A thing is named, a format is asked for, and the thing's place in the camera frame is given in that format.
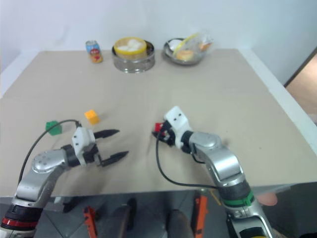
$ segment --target table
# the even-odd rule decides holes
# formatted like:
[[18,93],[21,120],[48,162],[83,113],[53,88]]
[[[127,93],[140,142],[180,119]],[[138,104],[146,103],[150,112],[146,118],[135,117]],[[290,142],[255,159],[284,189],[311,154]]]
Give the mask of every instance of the table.
[[[195,131],[218,134],[241,162],[251,186],[317,181],[317,155],[268,88],[235,49],[218,49],[196,66],[171,64],[156,54],[144,73],[117,70],[111,52],[93,64],[85,51],[41,52],[0,99],[0,196],[13,196],[29,147],[51,120],[78,119],[93,131],[120,133],[98,141],[103,158],[129,150],[106,168],[76,167],[53,195],[95,195],[183,189],[166,181],[155,162],[155,122],[178,105]],[[101,122],[89,125],[93,109]],[[41,151],[70,143],[74,125],[46,135]],[[160,144],[160,161],[174,180],[210,183],[204,166]]]

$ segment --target floor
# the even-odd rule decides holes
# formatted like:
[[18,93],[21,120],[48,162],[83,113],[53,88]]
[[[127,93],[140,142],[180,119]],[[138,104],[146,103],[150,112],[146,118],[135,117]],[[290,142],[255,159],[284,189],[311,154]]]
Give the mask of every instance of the floor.
[[[228,238],[225,223],[225,212],[211,197],[208,190],[208,210],[204,237]],[[127,238],[167,238],[165,221],[172,209],[179,209],[191,219],[194,197],[193,190],[171,192],[149,192],[134,194],[116,194],[102,196],[79,197],[77,206],[68,213],[44,211],[37,226],[35,238],[88,238],[87,227],[84,225],[82,209],[88,205],[97,209],[101,218],[96,222],[98,237],[103,237],[105,219],[117,207],[130,198],[137,200],[138,208],[134,229],[127,233]],[[3,217],[8,205],[0,204],[0,215]]]
[[286,87],[303,110],[317,122],[317,55]]

